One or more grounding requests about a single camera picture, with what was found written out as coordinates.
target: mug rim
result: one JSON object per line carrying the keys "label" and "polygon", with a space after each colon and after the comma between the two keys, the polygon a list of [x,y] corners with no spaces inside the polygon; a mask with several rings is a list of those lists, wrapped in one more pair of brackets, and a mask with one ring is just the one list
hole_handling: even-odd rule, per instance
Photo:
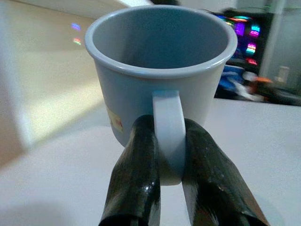
{"label": "mug rim", "polygon": [[[200,64],[187,66],[187,67],[165,68],[165,69],[146,68],[146,67],[128,65],[106,56],[96,48],[93,42],[93,34],[100,24],[102,24],[106,20],[118,14],[128,13],[131,11],[137,11],[142,9],[150,9],[150,8],[177,9],[180,11],[186,11],[194,14],[199,14],[201,16],[205,16],[213,20],[214,22],[216,22],[224,30],[229,42],[226,48],[218,56],[214,57],[211,60],[202,62]],[[175,78],[190,77],[196,75],[196,73],[201,73],[203,71],[214,69],[231,58],[231,56],[234,54],[237,48],[237,43],[238,43],[237,36],[234,30],[228,24],[223,22],[220,18],[200,9],[192,9],[183,6],[172,6],[172,5],[137,6],[137,7],[130,7],[130,8],[113,11],[95,20],[89,26],[85,34],[86,49],[94,60],[101,62],[102,65],[116,72],[134,76],[134,77],[148,78],[148,79],[175,79]]]}

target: label on mug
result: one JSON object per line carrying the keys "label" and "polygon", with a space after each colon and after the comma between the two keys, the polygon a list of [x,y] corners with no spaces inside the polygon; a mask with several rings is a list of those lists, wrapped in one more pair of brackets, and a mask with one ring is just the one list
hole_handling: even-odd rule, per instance
{"label": "label on mug", "polygon": [[116,115],[114,112],[112,112],[108,107],[107,107],[107,111],[108,111],[111,125],[115,129],[117,129],[120,133],[123,133],[121,118],[118,115]]}

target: mug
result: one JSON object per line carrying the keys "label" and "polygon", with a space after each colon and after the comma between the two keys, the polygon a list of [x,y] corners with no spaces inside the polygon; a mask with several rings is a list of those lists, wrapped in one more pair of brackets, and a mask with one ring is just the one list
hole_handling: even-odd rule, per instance
{"label": "mug", "polygon": [[85,44],[116,139],[126,146],[134,121],[154,115],[160,183],[180,183],[184,118],[204,124],[222,70],[237,47],[233,29],[201,10],[132,7],[97,19]]}

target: mug handle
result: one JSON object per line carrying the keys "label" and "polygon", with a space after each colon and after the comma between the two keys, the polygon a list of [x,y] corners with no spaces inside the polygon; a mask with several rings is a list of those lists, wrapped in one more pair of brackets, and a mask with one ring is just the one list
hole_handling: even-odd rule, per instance
{"label": "mug handle", "polygon": [[185,165],[186,130],[177,90],[152,93],[155,135],[159,146],[161,185],[181,182]]}

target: desk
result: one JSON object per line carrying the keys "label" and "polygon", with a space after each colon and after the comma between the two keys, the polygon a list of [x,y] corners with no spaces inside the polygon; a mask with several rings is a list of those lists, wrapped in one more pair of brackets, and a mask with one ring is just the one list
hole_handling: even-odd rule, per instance
{"label": "desk", "polygon": [[[272,226],[301,225],[300,116],[295,106],[214,99],[205,124]],[[0,225],[98,225],[122,150],[96,124],[16,159],[0,170]],[[161,187],[161,198],[162,226],[190,225],[181,185]]]}

